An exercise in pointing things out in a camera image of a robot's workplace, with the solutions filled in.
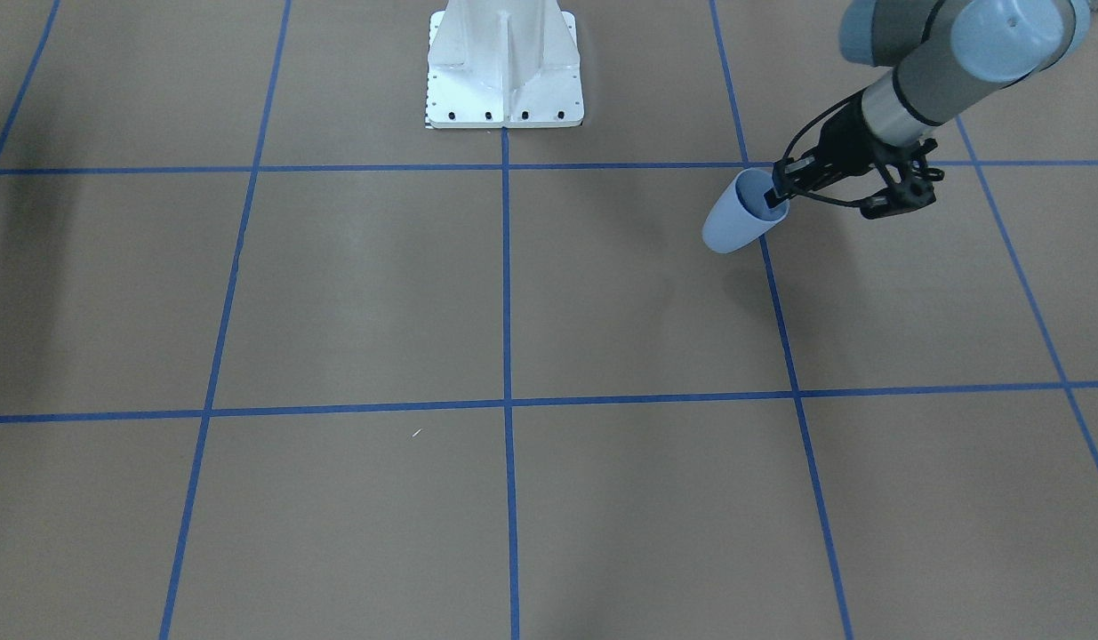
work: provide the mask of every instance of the blue grid line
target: blue grid line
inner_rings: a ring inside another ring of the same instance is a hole
[[[259,134],[256,138],[256,154],[253,156],[253,171],[248,179],[245,194],[244,211],[240,212],[240,227],[236,232],[236,249],[232,252],[232,268],[228,270],[228,284],[224,295],[224,307],[221,312],[221,327],[216,335],[216,346],[213,349],[213,368],[208,378],[208,392],[204,393],[203,416],[197,429],[197,447],[194,461],[189,473],[189,487],[186,491],[186,503],[181,513],[181,528],[178,531],[178,544],[173,554],[173,570],[170,571],[170,584],[166,591],[166,610],[161,615],[161,635],[159,640],[168,640],[170,625],[173,624],[173,608],[178,585],[181,580],[181,566],[184,562],[186,544],[189,540],[189,526],[192,520],[192,507],[197,497],[197,483],[200,480],[200,469],[204,458],[204,442],[208,440],[208,427],[213,413],[213,401],[216,397],[216,385],[221,373],[221,359],[224,353],[224,340],[228,332],[228,319],[232,316],[232,300],[236,295],[236,279],[240,271],[240,252],[245,248],[245,235],[248,231],[248,218],[251,214],[253,199],[256,194],[256,182],[259,178],[260,157],[264,156],[264,141],[268,135],[269,116],[272,113],[272,100],[276,97],[276,86],[280,77],[280,61],[283,58],[283,44],[288,37],[288,18],[292,15],[292,0],[284,0],[283,15],[280,18],[280,33],[277,36],[276,55],[272,59],[272,72],[269,77],[268,93],[264,99],[264,113],[260,114]]]
[[[35,53],[31,57],[31,64],[27,65],[27,72],[20,85],[20,92],[15,93],[15,101],[12,102],[11,113],[7,114],[7,121],[3,122],[3,130],[0,131],[0,157],[3,155],[7,139],[12,135],[12,126],[15,125],[15,117],[19,116],[20,109],[23,106],[23,100],[27,96],[31,79],[35,77],[35,69],[40,67],[40,58],[44,57],[44,49],[47,48],[47,40],[49,40],[52,27],[54,27],[54,18],[58,15],[60,1],[54,0],[54,3],[52,3],[52,11],[47,15],[47,23],[44,24],[44,33],[40,36],[40,44],[35,47]]]
[[[29,423],[105,423],[111,420],[168,420],[168,418],[200,418],[200,408],[171,411],[104,411],[100,414],[23,414],[0,416],[0,425]]]
[[[748,161],[746,137],[742,133],[742,117],[739,113],[739,101],[735,92],[735,83],[731,80],[731,65],[727,61],[727,47],[722,43],[722,29],[718,20],[718,7],[715,0],[710,1],[712,20],[715,23],[715,37],[718,41],[718,56],[722,61],[722,74],[727,79],[727,94],[731,101],[731,114],[735,116],[735,130],[739,137],[739,147],[742,150],[743,161]],[[759,238],[761,255],[765,267],[765,280],[768,280],[769,292],[773,303],[773,315],[777,321],[778,336],[782,340],[782,352],[785,359],[785,369],[789,378],[789,392],[792,392],[794,413],[797,414],[797,426],[802,430],[802,445],[806,450],[806,462],[809,467],[809,480],[813,483],[814,502],[817,505],[817,516],[820,519],[821,538],[825,539],[825,554],[829,560],[829,574],[833,579],[833,591],[837,595],[838,611],[841,614],[841,627],[844,631],[845,640],[853,640],[853,622],[849,617],[849,604],[844,595],[844,586],[841,582],[841,566],[838,562],[837,547],[833,543],[833,530],[829,526],[829,513],[825,507],[825,491],[821,490],[821,478],[817,469],[817,458],[814,454],[813,441],[809,438],[809,422],[806,418],[806,408],[802,402],[800,385],[797,384],[797,370],[793,363],[793,349],[789,346],[789,335],[785,325],[785,315],[782,312],[782,300],[778,295],[777,281],[773,278],[773,261],[769,254],[769,244],[765,236]]]
[[[112,176],[128,173],[251,173],[250,166],[70,166],[0,169],[0,176]]]
[[[589,406],[594,404],[673,404],[673,402],[735,402],[743,400],[785,400],[788,390],[737,393],[685,393],[662,395],[587,395],[576,397],[523,397],[513,406]]]
[[[1034,161],[978,161],[981,166],[1098,166],[1098,159],[1035,159]],[[975,166],[974,161],[933,161],[934,166]],[[606,162],[509,162],[509,170],[653,170],[653,169],[769,169],[772,161],[606,161]],[[261,164],[260,173],[390,173],[414,170],[502,170],[501,164]],[[251,173],[251,166],[65,166],[0,169],[3,176],[110,176],[166,173]]]
[[[1072,381],[1076,390],[1098,389],[1098,381]],[[991,385],[911,385],[910,388],[862,388],[799,390],[804,398],[872,397],[903,395],[951,395],[978,393],[1017,393],[1029,390],[1062,390],[1062,382],[1007,382]],[[683,393],[656,395],[590,395],[515,397],[512,400],[451,400],[435,402],[374,402],[374,404],[313,404],[292,406],[231,406],[213,408],[213,418],[248,418],[265,416],[314,416],[314,414],[393,414],[410,411],[451,411],[459,408],[504,408],[511,406],[591,406],[598,404],[694,404],[694,402],[748,402],[789,400],[793,390],[757,390],[735,393]],[[110,420],[166,420],[166,418],[200,418],[203,408],[163,411],[105,411],[86,414],[0,414],[0,425],[29,423],[93,423]]]
[[[261,416],[316,416],[317,414],[397,414],[406,411],[450,411],[453,408],[501,408],[502,400],[455,400],[442,402],[376,402],[374,404],[322,404],[310,406],[246,406],[213,408],[215,418]]]
[[[1069,382],[1072,389],[1098,389],[1098,381]]]
[[[269,164],[264,173],[314,173],[314,171],[395,171],[395,170],[501,170],[500,164]]]
[[[512,234],[508,128],[501,130],[502,360],[505,406],[505,493],[508,515],[508,628],[520,640],[520,557],[516,539],[516,448],[513,445]]]
[[[874,388],[840,390],[802,390],[802,397],[870,397],[878,395],[944,395],[964,393],[1009,393],[1021,390],[1061,390],[1062,382],[1008,382],[1000,385],[914,385],[914,388]]]
[[[782,299],[778,295],[777,279],[773,276],[773,261],[769,254],[769,243],[765,236],[759,238],[761,255],[765,263],[765,279],[769,283],[769,292],[773,303],[773,315],[777,319],[777,332],[782,340],[782,352],[785,357],[785,370],[789,377],[789,390],[792,390],[793,408],[797,414],[797,425],[802,429],[802,445],[806,450],[806,462],[809,467],[809,482],[814,490],[814,502],[817,503],[817,517],[821,525],[821,538],[825,539],[825,554],[829,559],[829,574],[833,579],[833,592],[837,595],[838,611],[841,614],[841,627],[844,631],[845,640],[853,640],[853,620],[849,617],[849,603],[844,595],[844,585],[841,580],[841,562],[838,561],[837,546],[833,542],[833,528],[829,525],[829,510],[825,506],[825,490],[821,489],[820,471],[817,469],[817,457],[814,453],[813,440],[809,437],[809,420],[806,418],[806,406],[802,402],[802,390],[797,384],[797,369],[794,367],[793,348],[789,346],[789,334],[785,327],[785,315],[782,312]]]
[[[1098,159],[1027,159],[1027,161],[991,161],[991,159],[976,159],[976,161],[932,161],[937,166],[1098,166]]]
[[[1002,236],[1004,245],[1007,245],[1007,254],[1011,256],[1011,266],[1016,268],[1016,276],[1019,276],[1019,283],[1023,288],[1023,293],[1027,294],[1027,302],[1031,306],[1031,312],[1035,315],[1035,323],[1040,326],[1040,333],[1043,334],[1043,340],[1045,346],[1047,346],[1047,351],[1050,353],[1050,361],[1054,362],[1054,368],[1058,373],[1058,381],[1062,382],[1062,389],[1066,393],[1066,401],[1069,402],[1069,408],[1074,413],[1074,418],[1077,420],[1077,428],[1082,430],[1082,439],[1086,441],[1086,448],[1090,452],[1090,458],[1094,459],[1095,470],[1098,471],[1098,447],[1094,442],[1094,435],[1090,433],[1089,425],[1086,425],[1086,417],[1082,416],[1082,409],[1078,408],[1077,397],[1074,396],[1074,389],[1069,384],[1069,380],[1066,377],[1066,370],[1063,368],[1062,359],[1058,358],[1058,351],[1055,348],[1054,340],[1050,337],[1050,332],[1047,324],[1043,317],[1043,312],[1041,312],[1038,299],[1035,299],[1035,292],[1031,289],[1030,281],[1027,279],[1027,272],[1023,271],[1023,263],[1019,260],[1019,252],[1016,251],[1015,243],[1011,243],[1011,235],[1007,232],[1007,224],[1002,220],[1002,214],[999,211],[999,205],[996,203],[995,195],[991,194],[991,186],[987,182],[987,176],[984,175],[984,168],[981,166],[978,157],[975,155],[975,146],[972,145],[971,136],[967,134],[967,127],[964,126],[962,119],[955,119],[955,124],[960,127],[960,136],[964,138],[964,146],[967,147],[967,155],[971,156],[972,162],[975,166],[975,173],[978,175],[979,184],[984,187],[984,195],[987,198],[987,204],[991,207],[991,215],[995,216],[996,226],[999,227],[999,235]]]
[[[608,170],[608,169],[743,169],[773,162],[743,161],[570,161],[512,164],[512,170]]]
[[[731,101],[731,117],[735,119],[735,133],[739,137],[739,154],[743,162],[750,161],[747,153],[747,135],[742,131],[742,114],[739,112],[739,97],[735,92],[735,80],[731,77],[731,61],[727,57],[727,45],[722,41],[722,23],[718,20],[718,3],[710,2],[710,21],[715,25],[715,44],[718,47],[718,59],[722,64],[722,80],[727,82],[727,99]]]

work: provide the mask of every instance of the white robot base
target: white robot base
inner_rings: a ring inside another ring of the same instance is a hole
[[[430,16],[427,61],[428,127],[584,121],[576,18],[557,0],[450,0]]]

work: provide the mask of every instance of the blue joint cap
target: blue joint cap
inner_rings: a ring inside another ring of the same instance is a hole
[[[841,18],[841,56],[850,63],[876,66],[873,58],[873,15],[876,0],[853,0]]]
[[[974,0],[951,25],[951,49],[973,77],[1009,83],[1053,56],[1064,30],[1050,0]]]

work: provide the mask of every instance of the plastic cup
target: plastic cup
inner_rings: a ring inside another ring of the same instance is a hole
[[[741,171],[715,203],[703,224],[703,243],[712,251],[731,252],[759,239],[789,213],[788,200],[776,207],[765,203],[773,178],[765,170]]]

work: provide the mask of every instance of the black cable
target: black cable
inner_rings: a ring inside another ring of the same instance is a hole
[[[802,131],[799,131],[797,135],[794,135],[793,141],[789,141],[789,146],[785,148],[785,153],[782,154],[781,162],[784,164],[785,161],[788,161],[789,154],[793,153],[793,148],[797,146],[797,143],[799,143],[803,137],[805,137],[806,133],[809,133],[809,130],[813,130],[814,126],[817,126],[817,123],[825,121],[825,119],[828,119],[832,113],[836,113],[837,110],[840,110],[842,109],[842,106],[848,105],[849,102],[853,102],[854,99],[856,99],[862,93],[864,93],[864,90],[858,91],[856,93],[853,93],[853,96],[850,96],[849,98],[844,98],[843,100],[837,102],[836,105],[830,106],[828,110],[825,110],[825,112],[821,112],[821,114],[818,114],[817,117],[809,121],[809,124],[802,127]],[[826,198],[825,195],[818,195],[816,193],[813,193],[813,191],[800,190],[799,188],[797,188],[796,184],[793,183],[793,179],[789,179],[789,177],[785,175],[785,170],[782,171],[782,178],[783,178],[783,187],[785,187],[785,189],[787,190],[787,194],[789,195],[800,195],[803,199],[811,199],[816,200],[816,202],[829,203],[829,205],[837,205],[844,207],[861,207],[866,205],[866,203],[869,203],[869,199],[851,200],[850,202],[850,200],[829,199]]]

